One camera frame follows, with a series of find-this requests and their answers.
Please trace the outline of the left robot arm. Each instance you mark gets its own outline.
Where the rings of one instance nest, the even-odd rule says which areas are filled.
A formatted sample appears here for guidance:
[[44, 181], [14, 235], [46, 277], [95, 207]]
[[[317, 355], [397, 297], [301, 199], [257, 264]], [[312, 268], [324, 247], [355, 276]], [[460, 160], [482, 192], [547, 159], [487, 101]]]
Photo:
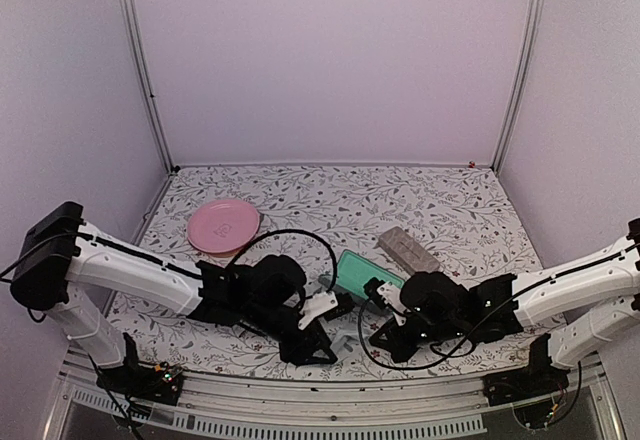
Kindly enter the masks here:
[[133, 295], [196, 322], [240, 326], [272, 338], [295, 366], [333, 364], [337, 356], [320, 319], [338, 307], [331, 289], [306, 292], [302, 267], [286, 255], [253, 265], [179, 262], [102, 232], [65, 202], [26, 233], [20, 254], [1, 273], [15, 301], [58, 323], [128, 394], [148, 386], [135, 345], [88, 298], [92, 285]]

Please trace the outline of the small blue cleaning cloth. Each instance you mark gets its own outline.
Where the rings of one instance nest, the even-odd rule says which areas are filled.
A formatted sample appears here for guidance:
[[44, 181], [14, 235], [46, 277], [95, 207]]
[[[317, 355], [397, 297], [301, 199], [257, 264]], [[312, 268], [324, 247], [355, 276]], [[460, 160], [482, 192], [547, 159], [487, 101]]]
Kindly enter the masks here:
[[339, 330], [331, 343], [331, 350], [336, 354], [349, 354], [360, 344], [355, 330]]

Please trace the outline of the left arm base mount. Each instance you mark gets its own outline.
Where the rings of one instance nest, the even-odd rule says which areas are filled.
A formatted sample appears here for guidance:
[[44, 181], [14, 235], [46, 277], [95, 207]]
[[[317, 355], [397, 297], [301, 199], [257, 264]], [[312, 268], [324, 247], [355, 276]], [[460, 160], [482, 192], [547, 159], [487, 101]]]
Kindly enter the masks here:
[[126, 398], [148, 400], [176, 406], [183, 387], [183, 368], [161, 362], [154, 366], [140, 363], [136, 343], [124, 333], [125, 357], [121, 366], [97, 369], [97, 386]]

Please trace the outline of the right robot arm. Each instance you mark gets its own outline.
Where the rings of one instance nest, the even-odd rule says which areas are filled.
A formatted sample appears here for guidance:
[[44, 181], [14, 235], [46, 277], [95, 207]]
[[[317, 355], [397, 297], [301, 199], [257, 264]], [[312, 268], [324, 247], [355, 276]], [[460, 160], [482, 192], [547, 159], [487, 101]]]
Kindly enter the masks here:
[[371, 279], [366, 295], [393, 316], [369, 342], [388, 352], [394, 363], [404, 363], [423, 343], [492, 343], [588, 307], [566, 327], [530, 345], [543, 357], [523, 367], [516, 382], [524, 395], [537, 396], [554, 382], [556, 369], [573, 368], [638, 325], [638, 220], [628, 228], [626, 236], [591, 255], [537, 272], [500, 275], [470, 289], [442, 272], [417, 272], [402, 287]]

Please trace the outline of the blue glasses case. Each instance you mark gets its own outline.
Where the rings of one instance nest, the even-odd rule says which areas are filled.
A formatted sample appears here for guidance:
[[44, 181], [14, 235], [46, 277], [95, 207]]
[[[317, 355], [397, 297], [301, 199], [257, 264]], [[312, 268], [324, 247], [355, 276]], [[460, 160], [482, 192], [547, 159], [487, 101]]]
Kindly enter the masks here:
[[342, 295], [348, 294], [352, 299], [352, 303], [342, 310], [339, 308], [330, 310], [324, 314], [324, 318], [333, 320], [360, 307], [367, 299], [364, 286], [372, 278], [384, 283], [391, 283], [398, 288], [401, 288], [404, 283], [401, 277], [383, 269], [372, 261], [350, 250], [344, 250], [337, 263], [337, 279], [333, 291], [337, 299], [340, 299]]

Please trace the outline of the grey glasses case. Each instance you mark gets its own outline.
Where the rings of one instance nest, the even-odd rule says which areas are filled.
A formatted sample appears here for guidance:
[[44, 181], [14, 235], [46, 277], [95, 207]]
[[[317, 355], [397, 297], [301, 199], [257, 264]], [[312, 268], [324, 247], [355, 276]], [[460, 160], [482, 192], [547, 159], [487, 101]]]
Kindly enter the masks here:
[[434, 273], [440, 269], [435, 256], [401, 227], [394, 226], [383, 232], [376, 246], [409, 275], [418, 272]]

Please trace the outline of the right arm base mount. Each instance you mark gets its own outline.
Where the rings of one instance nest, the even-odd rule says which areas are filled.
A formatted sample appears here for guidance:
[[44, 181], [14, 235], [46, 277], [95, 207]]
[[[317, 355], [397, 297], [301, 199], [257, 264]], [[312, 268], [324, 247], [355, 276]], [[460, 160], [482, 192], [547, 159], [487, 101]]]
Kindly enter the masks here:
[[482, 378], [483, 394], [490, 406], [531, 400], [538, 396], [557, 394], [541, 405], [520, 406], [514, 410], [518, 423], [530, 430], [544, 429], [556, 420], [569, 387], [568, 370], [551, 365], [550, 334], [544, 334], [529, 345], [526, 366]]

